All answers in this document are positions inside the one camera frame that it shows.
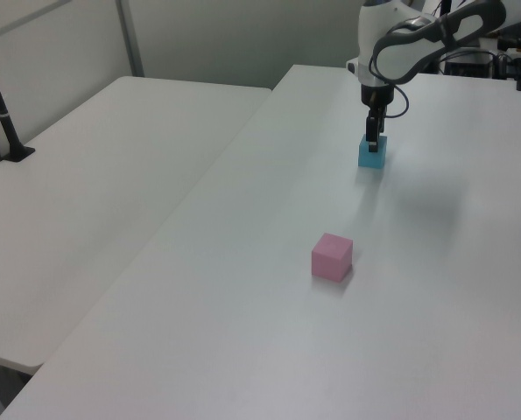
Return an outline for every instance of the pink cube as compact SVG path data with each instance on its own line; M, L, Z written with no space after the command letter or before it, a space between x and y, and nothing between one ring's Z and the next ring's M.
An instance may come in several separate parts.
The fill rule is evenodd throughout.
M334 234L324 234L313 249L313 276L341 282L348 273L354 256L354 243Z

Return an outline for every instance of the table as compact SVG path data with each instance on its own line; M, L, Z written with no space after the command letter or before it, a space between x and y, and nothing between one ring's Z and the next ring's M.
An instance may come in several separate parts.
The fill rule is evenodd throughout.
M0 364L48 359L269 93L121 78L0 164Z
M521 419L521 93L405 91L358 168L356 78L295 66L2 419Z

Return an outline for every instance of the wall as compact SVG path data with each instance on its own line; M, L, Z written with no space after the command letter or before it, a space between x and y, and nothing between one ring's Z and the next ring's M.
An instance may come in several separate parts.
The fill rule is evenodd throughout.
M416 9L417 11L421 11L426 5L426 0L411 0L405 3L411 6L412 8Z
M0 35L9 29L38 17L45 12L60 7L69 0L0 0Z
M114 0L72 0L0 36L0 88L23 142L129 74Z
M147 77L274 88L293 64L344 67L364 0L123 0Z

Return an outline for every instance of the white tabletop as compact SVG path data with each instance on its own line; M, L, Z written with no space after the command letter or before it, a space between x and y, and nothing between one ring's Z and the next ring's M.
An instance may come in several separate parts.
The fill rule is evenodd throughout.
M360 169L356 78L294 67L2 419L521 419L521 93L405 90Z
M0 363L34 372L270 91L122 78L0 164Z

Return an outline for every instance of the cube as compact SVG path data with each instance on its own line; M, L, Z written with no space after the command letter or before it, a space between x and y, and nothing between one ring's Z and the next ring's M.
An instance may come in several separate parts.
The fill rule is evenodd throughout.
M357 157L357 166L362 168L383 169L384 159L386 158L386 136L379 136L379 151L371 153L369 151L369 142L363 136L362 142L359 143L359 156Z
M354 243L334 234L324 234L311 253L313 276L341 282L352 266Z

